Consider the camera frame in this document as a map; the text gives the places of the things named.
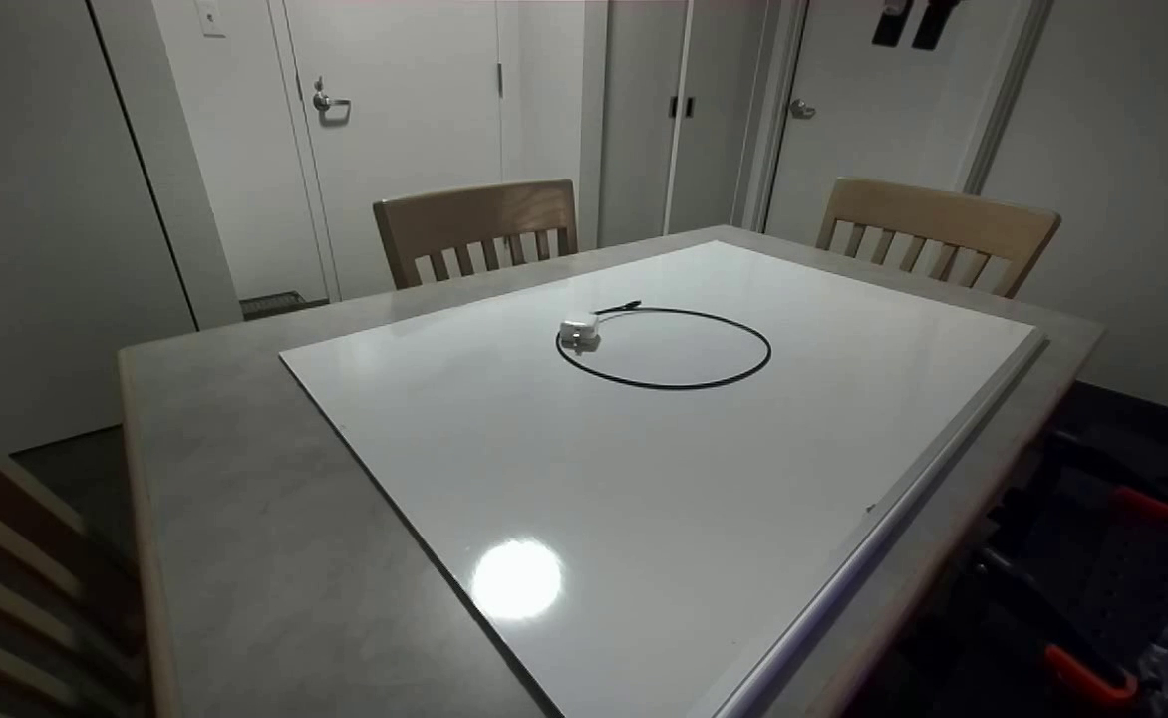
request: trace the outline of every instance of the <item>doorway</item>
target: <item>doorway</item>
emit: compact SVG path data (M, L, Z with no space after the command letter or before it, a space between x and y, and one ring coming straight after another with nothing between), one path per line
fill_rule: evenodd
M374 198L584 187L589 0L270 0L335 297L390 292Z
M736 221L779 0L615 0L603 241Z
M799 0L762 232L813 237L844 175L976 190L1041 31L1033 5Z

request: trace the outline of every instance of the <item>door handle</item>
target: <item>door handle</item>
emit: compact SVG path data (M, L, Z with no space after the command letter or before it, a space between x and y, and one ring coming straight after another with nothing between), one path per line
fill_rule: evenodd
M788 115L788 120L813 120L813 115L816 115L816 106L813 106L813 103L804 103L804 99L788 99L788 103L784 103L784 115Z
M696 111L696 94L687 94L687 115L695 115ZM669 120L677 115L677 94L669 94L669 111L666 111Z
M330 99L323 75L316 78L312 106L316 106L318 126L350 124L350 99Z

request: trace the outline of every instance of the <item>wooden chair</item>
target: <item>wooden chair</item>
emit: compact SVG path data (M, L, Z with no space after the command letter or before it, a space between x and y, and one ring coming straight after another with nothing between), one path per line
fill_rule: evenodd
M829 252L841 221L848 221L844 253L873 261L896 253L902 272L916 272L922 253L929 253L929 276L962 288L983 288L983 265L1002 261L1002 276L983 292L1015 293L1059 225L1059 216L880 180L841 180L829 194L816 245Z
M138 582L0 461L0 713L146 713Z
M576 183L566 180L388 198L374 204L374 219L395 288L423 284L419 259L441 284L455 272L473 276L473 253L484 253L488 272L498 272L501 259L577 253Z

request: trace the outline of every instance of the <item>white door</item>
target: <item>white door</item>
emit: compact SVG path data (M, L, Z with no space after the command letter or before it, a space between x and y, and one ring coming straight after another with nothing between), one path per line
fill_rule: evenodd
M695 0L669 232L734 221L772 5Z
M603 241L666 225L669 136L687 34L687 0L611 5Z
M335 292L390 292L372 204L498 180L498 7L287 0L287 29Z
M586 5L498 0L506 183L576 180L584 190Z
M896 46L873 45L876 0L804 0L771 235L813 237L844 175L962 187L1022 38L1030 0L964 0L938 46L912 46L933 0L912 0Z

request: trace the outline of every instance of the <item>white tabletop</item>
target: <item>white tabletop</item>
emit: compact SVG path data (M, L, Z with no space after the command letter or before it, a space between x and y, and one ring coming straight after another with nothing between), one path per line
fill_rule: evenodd
M627 297L742 318L772 362L666 393L554 353L557 318ZM716 713L1035 348L1013 318L703 241L282 358L557 711Z

